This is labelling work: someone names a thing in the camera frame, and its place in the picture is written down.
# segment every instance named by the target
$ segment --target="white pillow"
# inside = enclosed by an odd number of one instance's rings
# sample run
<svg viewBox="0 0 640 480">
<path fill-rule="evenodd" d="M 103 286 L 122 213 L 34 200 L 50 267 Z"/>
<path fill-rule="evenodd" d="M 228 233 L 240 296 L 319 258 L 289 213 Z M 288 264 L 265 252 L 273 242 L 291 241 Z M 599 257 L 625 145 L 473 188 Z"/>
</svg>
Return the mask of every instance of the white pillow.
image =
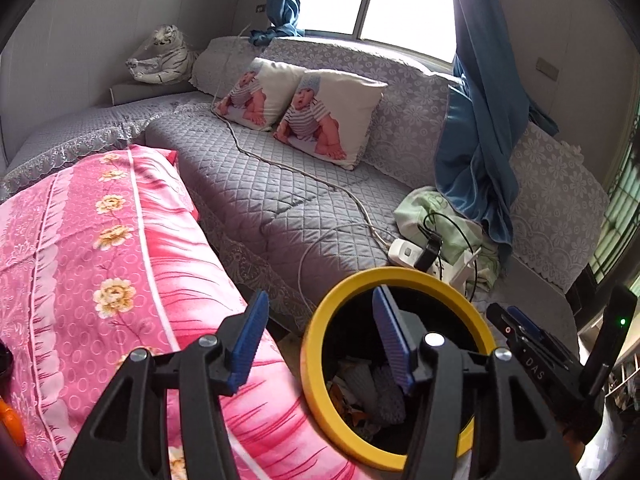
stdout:
<svg viewBox="0 0 640 480">
<path fill-rule="evenodd" d="M 214 38 L 193 64 L 190 83 L 205 94 L 226 95 L 264 47 L 253 46 L 248 38 Z"/>
<path fill-rule="evenodd" d="M 235 123 L 269 130 L 287 109 L 303 73 L 301 66 L 257 57 L 213 109 Z"/>
<path fill-rule="evenodd" d="M 306 70 L 273 136 L 346 170 L 359 163 L 387 84 L 337 70 Z"/>
</svg>

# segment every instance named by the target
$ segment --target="wall switch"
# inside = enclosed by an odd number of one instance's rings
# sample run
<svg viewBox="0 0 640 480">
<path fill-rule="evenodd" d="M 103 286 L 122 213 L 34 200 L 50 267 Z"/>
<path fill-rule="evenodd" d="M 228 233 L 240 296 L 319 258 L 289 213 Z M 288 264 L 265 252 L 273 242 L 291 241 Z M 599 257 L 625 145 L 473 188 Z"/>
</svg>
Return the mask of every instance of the wall switch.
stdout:
<svg viewBox="0 0 640 480">
<path fill-rule="evenodd" d="M 558 81 L 558 75 L 560 74 L 560 71 L 546 59 L 542 59 L 541 57 L 538 58 L 538 60 L 536 61 L 536 70 L 542 72 L 549 79 L 551 79 L 551 81 Z"/>
</svg>

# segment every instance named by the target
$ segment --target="baby print pillow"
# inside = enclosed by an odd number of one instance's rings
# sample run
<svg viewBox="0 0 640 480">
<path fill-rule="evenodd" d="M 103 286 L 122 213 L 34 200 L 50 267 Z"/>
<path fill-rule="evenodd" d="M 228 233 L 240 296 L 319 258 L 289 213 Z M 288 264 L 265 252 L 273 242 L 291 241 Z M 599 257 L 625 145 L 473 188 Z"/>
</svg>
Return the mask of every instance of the baby print pillow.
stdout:
<svg viewBox="0 0 640 480">
<path fill-rule="evenodd" d="M 386 83 L 337 70 L 306 70 L 273 136 L 353 170 L 369 140 L 371 114 Z"/>
<path fill-rule="evenodd" d="M 271 129 L 291 101 L 305 69 L 255 58 L 213 111 L 253 130 Z"/>
</svg>

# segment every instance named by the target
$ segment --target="white cable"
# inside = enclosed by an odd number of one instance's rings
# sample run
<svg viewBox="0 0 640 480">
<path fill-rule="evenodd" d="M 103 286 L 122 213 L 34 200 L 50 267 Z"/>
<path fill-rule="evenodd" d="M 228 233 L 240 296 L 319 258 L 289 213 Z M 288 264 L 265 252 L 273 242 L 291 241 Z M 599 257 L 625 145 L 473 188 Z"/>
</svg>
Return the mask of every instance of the white cable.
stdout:
<svg viewBox="0 0 640 480">
<path fill-rule="evenodd" d="M 340 229 L 344 229 L 345 227 L 368 227 L 369 229 L 376 229 L 378 231 L 382 231 L 383 233 L 386 233 L 388 235 L 391 235 L 393 238 L 397 238 L 398 236 L 387 230 L 387 229 L 383 229 L 381 227 L 376 227 L 376 226 L 372 226 L 371 224 L 368 224 L 366 222 L 351 222 L 349 224 L 341 224 L 341 225 L 337 225 L 335 227 L 332 227 L 331 229 L 329 229 L 327 232 L 325 232 L 324 234 L 321 235 L 321 237 L 318 238 L 318 240 L 315 240 L 311 245 L 309 245 L 309 247 L 306 248 L 305 252 L 302 253 L 302 257 L 300 258 L 300 263 L 298 264 L 298 292 L 300 293 L 300 297 L 302 298 L 303 303 L 305 304 L 305 306 L 307 307 L 307 309 L 309 310 L 309 312 L 311 314 L 313 314 L 313 309 L 311 308 L 311 306 L 309 305 L 309 303 L 307 302 L 305 295 L 302 293 L 302 264 L 305 261 L 306 256 L 309 254 L 309 251 L 311 251 L 311 249 L 313 249 L 317 244 L 319 244 L 322 240 L 324 240 L 325 238 L 328 237 L 328 235 L 332 234 L 334 231 L 338 231 Z"/>
<path fill-rule="evenodd" d="M 216 99 L 218 98 L 218 91 L 220 90 L 220 85 L 222 83 L 222 79 L 225 76 L 226 73 L 226 66 L 229 63 L 229 59 L 231 58 L 231 55 L 236 47 L 236 41 L 242 36 L 242 33 L 247 30 L 249 28 L 249 26 L 251 25 L 251 23 L 247 24 L 241 31 L 240 33 L 236 36 L 234 42 L 231 45 L 231 49 L 229 50 L 229 54 L 228 56 L 226 56 L 226 60 L 225 60 L 225 64 L 223 66 L 222 69 L 222 74 L 220 76 L 220 78 L 218 79 L 218 86 L 216 88 L 216 92 L 213 95 L 213 103 L 216 102 Z M 305 306 L 309 309 L 309 312 L 313 313 L 313 310 L 311 309 L 310 305 L 308 304 L 307 300 L 305 299 L 304 294 L 302 294 L 302 286 L 300 285 L 300 276 L 302 274 L 302 263 L 304 262 L 306 255 L 309 253 L 309 251 L 315 247 L 315 245 L 320 242 L 321 240 L 323 240 L 324 238 L 326 238 L 329 234 L 333 233 L 334 230 L 339 230 L 341 228 L 345 228 L 345 227 L 351 227 L 351 226 L 366 226 L 367 228 L 369 228 L 369 230 L 371 231 L 371 235 L 373 236 L 373 238 L 376 240 L 376 242 L 382 247 L 382 249 L 387 252 L 389 250 L 389 248 L 391 247 L 391 244 L 389 242 L 387 242 L 382 236 L 380 236 L 380 234 L 378 233 L 378 231 L 382 231 L 383 233 L 386 233 L 388 235 L 391 235 L 393 238 L 397 238 L 398 236 L 387 230 L 384 228 L 380 228 L 377 227 L 375 225 L 373 225 L 373 222 L 371 221 L 371 217 L 369 215 L 369 211 L 367 211 L 367 208 L 365 207 L 365 205 L 360 201 L 360 199 L 355 196 L 350 190 L 346 189 L 343 186 L 340 186 L 338 184 L 333 184 L 327 180 L 324 180 L 323 178 L 319 178 L 311 173 L 307 173 L 306 171 L 303 170 L 299 170 L 298 168 L 294 168 L 293 166 L 289 166 L 288 164 L 284 164 L 282 162 L 275 162 L 274 160 L 269 160 L 268 158 L 264 158 L 263 156 L 257 155 L 257 153 L 252 153 L 249 152 L 248 150 L 242 148 L 240 146 L 240 143 L 238 141 L 238 138 L 236 137 L 236 132 L 233 128 L 233 126 L 231 125 L 231 123 L 225 119 L 224 117 L 220 116 L 214 108 L 214 105 L 211 105 L 211 111 L 213 112 L 213 114 L 219 118 L 221 121 L 223 121 L 226 124 L 226 127 L 229 129 L 229 132 L 231 133 L 231 136 L 233 137 L 234 143 L 236 144 L 236 148 L 238 149 L 238 151 L 240 153 L 243 153 L 244 155 L 247 156 L 252 156 L 253 158 L 256 158 L 257 160 L 260 160 L 262 162 L 265 162 L 267 164 L 272 164 L 274 166 L 277 166 L 283 170 L 287 170 L 287 171 L 291 171 L 293 173 L 299 173 L 303 176 L 306 176 L 308 178 L 311 178 L 313 180 L 315 180 L 316 182 L 319 182 L 320 184 L 324 184 L 325 186 L 329 187 L 330 189 L 334 189 L 334 190 L 340 190 L 344 193 L 346 193 L 354 202 L 355 205 L 358 207 L 358 209 L 360 210 L 360 213 L 362 215 L 362 217 L 364 218 L 364 222 L 352 222 L 349 224 L 342 224 L 336 227 L 331 228 L 329 231 L 325 232 L 321 237 L 318 238 L 318 240 L 314 241 L 308 248 L 306 248 L 305 252 L 302 254 L 302 257 L 300 258 L 300 264 L 298 265 L 298 291 L 300 293 L 300 297 L 302 298 L 303 303 L 305 303 Z"/>
<path fill-rule="evenodd" d="M 299 173 L 301 175 L 308 176 L 309 178 L 312 178 L 313 180 L 315 180 L 316 182 L 319 182 L 320 184 L 324 184 L 325 186 L 330 187 L 332 189 L 339 189 L 340 191 L 345 192 L 355 202 L 356 206 L 360 210 L 360 213 L 364 217 L 364 221 L 369 227 L 369 230 L 371 231 L 372 236 L 376 239 L 376 241 L 382 244 L 385 250 L 388 250 L 389 247 L 391 247 L 391 244 L 378 234 L 377 232 L 378 228 L 375 225 L 373 225 L 373 222 L 371 221 L 371 216 L 369 216 L 369 212 L 367 211 L 367 208 L 365 207 L 365 205 L 351 191 L 349 191 L 345 187 L 339 186 L 338 184 L 333 184 L 327 180 L 324 180 L 323 178 L 316 177 L 311 173 L 307 173 L 306 171 L 299 170 L 298 168 L 294 168 L 293 166 L 289 166 L 288 164 L 284 164 L 282 162 L 275 162 L 274 160 L 269 160 L 268 158 L 264 158 L 263 156 L 257 155 L 257 153 L 248 152 L 246 149 L 240 147 L 240 144 L 238 143 L 238 138 L 236 137 L 236 132 L 234 131 L 234 128 L 231 125 L 231 123 L 227 121 L 224 117 L 220 116 L 217 112 L 213 112 L 213 113 L 216 115 L 217 118 L 225 122 L 226 126 L 229 128 L 229 131 L 231 132 L 231 136 L 234 138 L 236 148 L 240 153 L 244 153 L 247 156 L 252 156 L 253 158 L 257 158 L 258 160 L 266 162 L 267 164 L 273 164 L 274 166 L 282 168 L 283 170 L 288 170 L 288 171 L 292 171 L 293 173 Z"/>
</svg>

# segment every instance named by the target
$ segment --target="window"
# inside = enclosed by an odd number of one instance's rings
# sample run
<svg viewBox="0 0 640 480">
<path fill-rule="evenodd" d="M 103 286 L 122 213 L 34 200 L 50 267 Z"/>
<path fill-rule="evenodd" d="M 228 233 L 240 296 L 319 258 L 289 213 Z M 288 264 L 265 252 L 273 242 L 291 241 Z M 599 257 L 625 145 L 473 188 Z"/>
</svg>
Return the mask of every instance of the window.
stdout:
<svg viewBox="0 0 640 480">
<path fill-rule="evenodd" d="M 445 62 L 456 51 L 453 0 L 300 0 L 309 35 L 368 40 Z"/>
<path fill-rule="evenodd" d="M 596 281 L 601 282 L 613 269 L 640 226 L 640 160 L 634 152 L 634 138 L 640 135 L 640 104 L 632 135 L 626 147 L 604 213 L 600 239 L 590 266 Z"/>
</svg>

